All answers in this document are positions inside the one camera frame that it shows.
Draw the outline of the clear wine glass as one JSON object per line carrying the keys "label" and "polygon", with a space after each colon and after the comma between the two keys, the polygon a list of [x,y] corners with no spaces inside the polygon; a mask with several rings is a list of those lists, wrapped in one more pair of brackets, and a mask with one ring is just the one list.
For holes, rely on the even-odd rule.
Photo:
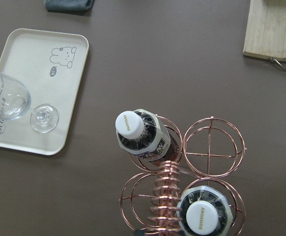
{"label": "clear wine glass", "polygon": [[39,133],[53,130],[59,122],[59,112],[51,104],[33,108],[28,88],[19,80],[0,72],[0,119],[14,120],[30,113],[32,129]]}

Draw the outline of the cream rabbit tray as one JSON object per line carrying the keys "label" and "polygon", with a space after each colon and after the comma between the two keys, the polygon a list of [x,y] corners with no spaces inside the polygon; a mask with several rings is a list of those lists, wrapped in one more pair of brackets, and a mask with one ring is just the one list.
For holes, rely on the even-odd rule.
{"label": "cream rabbit tray", "polygon": [[42,155],[64,147],[88,49],[88,40],[79,34],[17,29],[8,36],[0,72],[29,89],[32,107],[53,105],[59,121],[53,130],[39,133],[30,125],[30,113],[0,120],[0,147]]}

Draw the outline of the grey folded cloth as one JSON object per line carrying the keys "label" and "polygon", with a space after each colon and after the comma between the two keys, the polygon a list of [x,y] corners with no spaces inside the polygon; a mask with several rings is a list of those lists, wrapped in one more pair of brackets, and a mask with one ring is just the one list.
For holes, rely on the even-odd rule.
{"label": "grey folded cloth", "polygon": [[45,0],[48,11],[79,12],[88,11],[93,7],[95,0]]}

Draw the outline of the wooden cutting board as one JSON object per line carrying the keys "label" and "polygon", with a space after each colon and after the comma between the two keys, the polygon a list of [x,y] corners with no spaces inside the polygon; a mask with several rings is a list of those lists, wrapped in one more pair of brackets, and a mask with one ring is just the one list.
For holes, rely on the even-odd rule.
{"label": "wooden cutting board", "polygon": [[243,55],[286,71],[286,0],[250,1]]}

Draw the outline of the tea bottle white cap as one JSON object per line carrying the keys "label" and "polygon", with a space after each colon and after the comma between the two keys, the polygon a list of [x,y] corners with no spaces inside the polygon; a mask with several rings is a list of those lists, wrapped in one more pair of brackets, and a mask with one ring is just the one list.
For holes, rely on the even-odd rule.
{"label": "tea bottle white cap", "polygon": [[154,113],[144,109],[120,113],[115,129],[119,146],[148,162],[165,157],[171,145],[167,128]]}

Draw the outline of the copper wire bottle basket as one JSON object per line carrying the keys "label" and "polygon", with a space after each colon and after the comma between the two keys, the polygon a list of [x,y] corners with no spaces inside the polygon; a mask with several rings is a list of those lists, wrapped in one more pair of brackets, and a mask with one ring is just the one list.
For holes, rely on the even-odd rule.
{"label": "copper wire bottle basket", "polygon": [[242,233],[246,218],[239,192],[227,176],[240,166],[244,139],[236,126],[215,117],[203,118],[181,133],[171,120],[156,115],[167,128],[171,145],[165,157],[148,162],[127,152],[141,170],[124,185],[121,216],[135,236],[185,236],[177,216],[182,193],[206,185],[222,193],[233,214],[227,236]]}

